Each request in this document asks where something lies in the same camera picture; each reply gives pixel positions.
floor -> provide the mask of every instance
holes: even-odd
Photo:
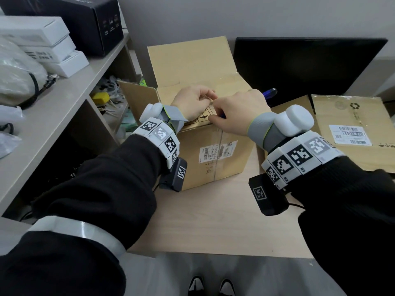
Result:
[[[125,254],[126,296],[183,296],[190,279],[204,277],[207,296],[217,296],[222,278],[237,296],[344,296],[342,289],[311,259],[163,253],[155,259]]]

gray wall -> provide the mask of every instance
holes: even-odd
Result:
[[[119,0],[143,74],[155,85],[147,46],[225,35],[386,37],[378,64],[350,93],[372,95],[395,76],[395,0]]]

plastic bag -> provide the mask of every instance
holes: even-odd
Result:
[[[20,107],[9,107],[0,105],[0,125],[13,124],[24,119]]]
[[[34,95],[47,82],[47,71],[16,44],[0,36],[0,104],[17,106]]]
[[[18,136],[0,132],[0,158],[11,153],[21,141]]]

person's right hand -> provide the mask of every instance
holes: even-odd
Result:
[[[256,89],[218,98],[213,105],[217,115],[210,115],[209,121],[224,132],[242,136],[247,136],[255,117],[271,111],[264,95]],[[222,113],[226,115],[226,119],[220,117]]]

recycling symbol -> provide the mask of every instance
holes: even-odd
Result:
[[[359,105],[357,103],[351,103],[350,107],[353,109],[359,109]]]

